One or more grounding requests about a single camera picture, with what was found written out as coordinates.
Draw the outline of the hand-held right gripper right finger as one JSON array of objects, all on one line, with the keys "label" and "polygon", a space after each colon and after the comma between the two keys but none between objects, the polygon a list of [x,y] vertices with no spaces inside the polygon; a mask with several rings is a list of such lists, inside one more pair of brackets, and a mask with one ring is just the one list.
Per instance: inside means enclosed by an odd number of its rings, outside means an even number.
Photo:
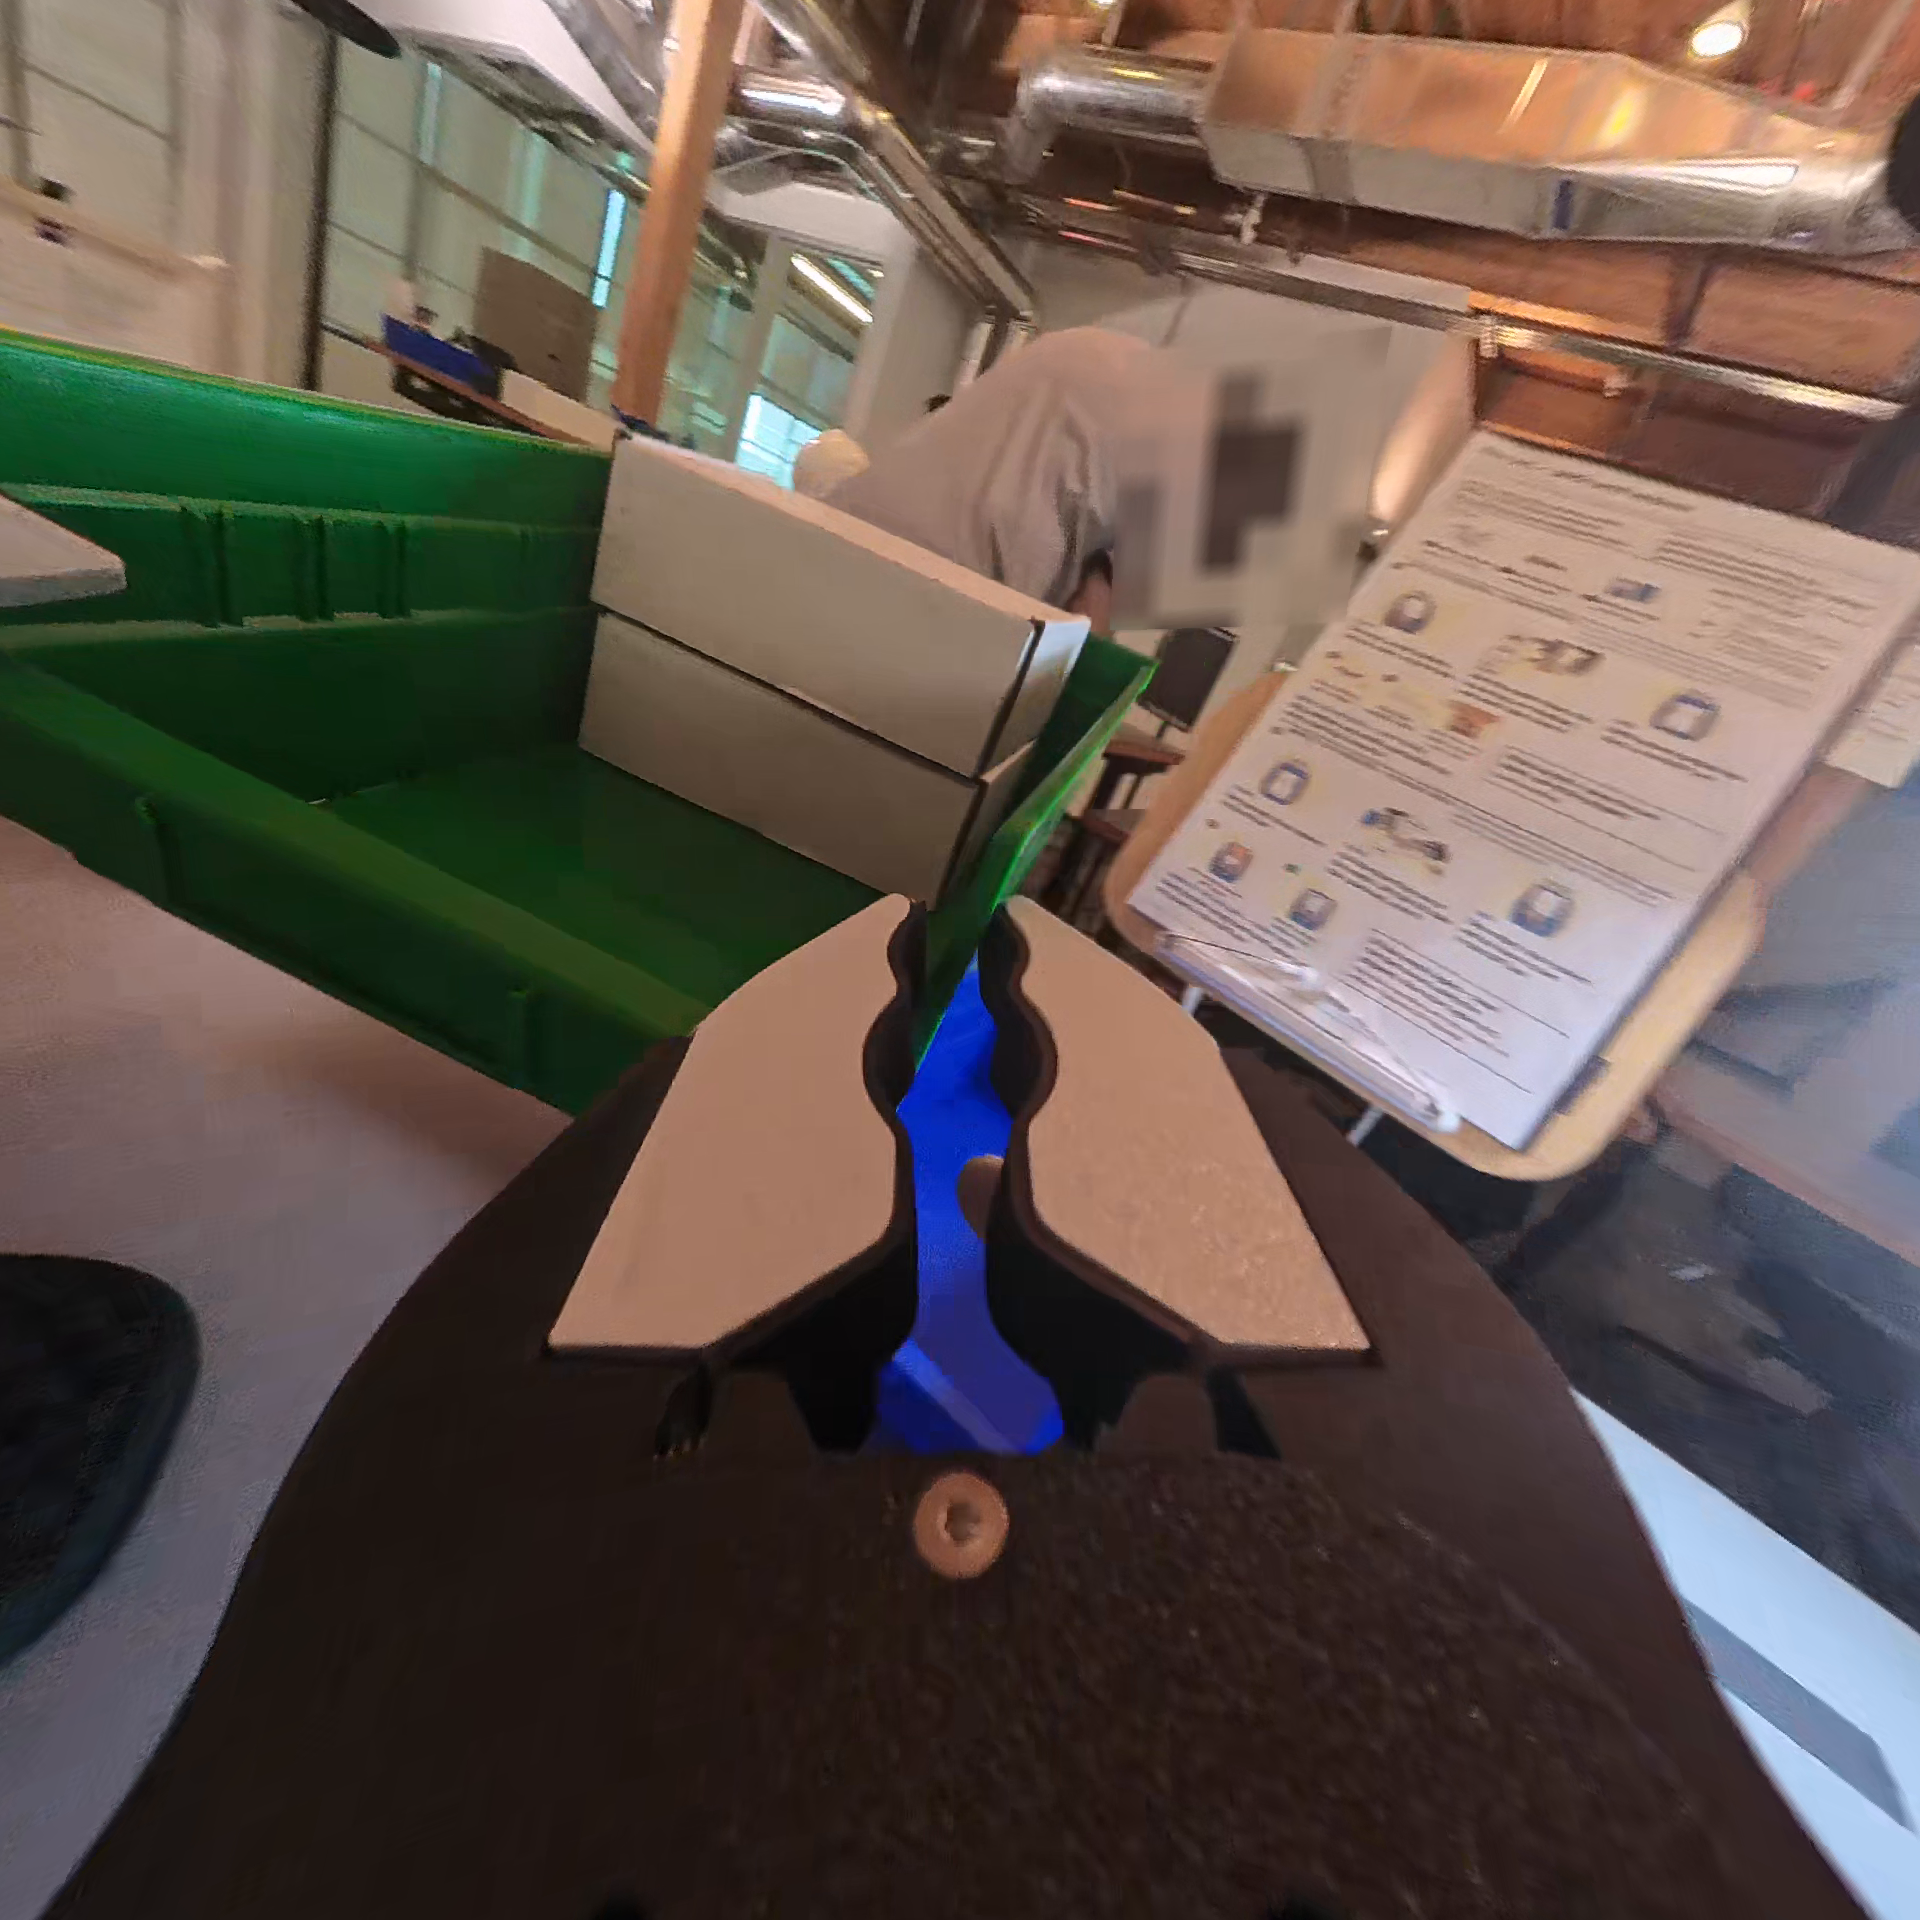
[{"label": "hand-held right gripper right finger", "polygon": [[1221,1048],[1173,998],[1021,895],[980,948],[980,998],[1028,1250],[1204,1365],[1369,1353]]}]

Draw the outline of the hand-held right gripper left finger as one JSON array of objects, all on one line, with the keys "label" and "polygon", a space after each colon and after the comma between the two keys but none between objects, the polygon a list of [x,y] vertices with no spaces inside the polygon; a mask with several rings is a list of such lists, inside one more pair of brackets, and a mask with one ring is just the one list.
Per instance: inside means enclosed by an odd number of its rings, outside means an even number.
[{"label": "hand-held right gripper left finger", "polygon": [[730,1357],[899,1221],[891,1019],[924,911],[885,894],[691,1032],[546,1333],[553,1356]]}]

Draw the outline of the blue plastic bin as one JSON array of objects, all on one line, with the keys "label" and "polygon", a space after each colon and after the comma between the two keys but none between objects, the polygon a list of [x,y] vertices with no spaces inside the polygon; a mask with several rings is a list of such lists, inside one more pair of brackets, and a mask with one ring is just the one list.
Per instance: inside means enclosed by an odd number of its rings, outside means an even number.
[{"label": "blue plastic bin", "polygon": [[899,1106],[914,1163],[917,1311],[877,1376],[880,1450],[1031,1456],[1062,1437],[1051,1390],[996,1329],[986,1243],[958,1201],[965,1165],[1001,1154],[1009,1139],[991,1083],[994,1046],[996,1021],[970,968]]}]

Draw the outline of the green plastic bin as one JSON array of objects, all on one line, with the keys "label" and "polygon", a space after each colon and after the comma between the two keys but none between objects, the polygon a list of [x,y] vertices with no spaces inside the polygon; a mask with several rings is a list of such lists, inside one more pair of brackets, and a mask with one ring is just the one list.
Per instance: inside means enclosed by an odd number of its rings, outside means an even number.
[{"label": "green plastic bin", "polygon": [[610,459],[3,332],[3,815],[571,1116],[872,890],[576,741]]}]

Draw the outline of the white cardboard box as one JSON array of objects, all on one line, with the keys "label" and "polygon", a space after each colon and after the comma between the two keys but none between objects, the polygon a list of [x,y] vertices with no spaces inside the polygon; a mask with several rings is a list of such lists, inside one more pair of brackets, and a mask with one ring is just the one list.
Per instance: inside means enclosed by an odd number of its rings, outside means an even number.
[{"label": "white cardboard box", "polygon": [[612,447],[592,601],[953,773],[1031,744],[1090,622],[649,438]]},{"label": "white cardboard box", "polygon": [[1,610],[29,610],[119,593],[126,564],[108,548],[1,496]]},{"label": "white cardboard box", "polygon": [[612,612],[592,633],[579,748],[876,894],[929,906],[988,846],[1033,754],[955,773]]}]

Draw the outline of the wooden document board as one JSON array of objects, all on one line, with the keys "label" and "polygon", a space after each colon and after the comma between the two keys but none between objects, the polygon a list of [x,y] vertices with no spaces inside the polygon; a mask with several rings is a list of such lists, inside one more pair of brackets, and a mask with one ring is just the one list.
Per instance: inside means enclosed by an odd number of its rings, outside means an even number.
[{"label": "wooden document board", "polygon": [[[1179,761],[1164,773],[1143,815],[1110,860],[1099,899],[1107,924],[1136,951],[1156,957],[1162,946],[1159,926],[1134,906],[1136,887],[1287,677],[1290,670],[1282,667],[1238,687],[1191,732]],[[1570,1178],[1619,1139],[1652,1102],[1668,1068],[1760,946],[1764,924],[1765,892],[1751,867],[1740,865],[1601,1048],[1606,1070],[1589,1074],[1524,1147],[1504,1145],[1469,1123],[1454,1130],[1420,1123],[1346,1068],[1325,1066],[1325,1071],[1360,1100],[1363,1112],[1391,1119],[1478,1173],[1522,1183]]]}]

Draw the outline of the black monitor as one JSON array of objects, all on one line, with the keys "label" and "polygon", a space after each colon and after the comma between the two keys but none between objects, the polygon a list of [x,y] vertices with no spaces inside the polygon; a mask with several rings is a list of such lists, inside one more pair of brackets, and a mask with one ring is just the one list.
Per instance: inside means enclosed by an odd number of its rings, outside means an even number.
[{"label": "black monitor", "polygon": [[1139,707],[1158,723],[1158,736],[1191,732],[1213,687],[1235,654],[1235,633],[1225,628],[1175,628],[1164,631],[1153,655],[1153,674]]}]

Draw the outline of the printed instruction sheet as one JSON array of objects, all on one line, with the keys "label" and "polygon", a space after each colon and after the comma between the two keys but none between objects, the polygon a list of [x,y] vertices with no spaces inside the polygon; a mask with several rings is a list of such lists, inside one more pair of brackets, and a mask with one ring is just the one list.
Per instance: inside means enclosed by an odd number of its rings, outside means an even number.
[{"label": "printed instruction sheet", "polygon": [[1474,433],[1132,894],[1303,962],[1508,1147],[1915,628],[1915,552]]}]

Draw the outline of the metal ventilation duct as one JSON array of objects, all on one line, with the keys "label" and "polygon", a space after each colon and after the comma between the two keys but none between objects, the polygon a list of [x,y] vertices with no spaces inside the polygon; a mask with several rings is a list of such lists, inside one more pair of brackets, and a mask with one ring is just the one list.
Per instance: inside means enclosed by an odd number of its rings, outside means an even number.
[{"label": "metal ventilation duct", "polygon": [[1328,209],[1539,245],[1915,249],[1915,3],[755,3],[731,116],[953,187],[1175,223]]}]

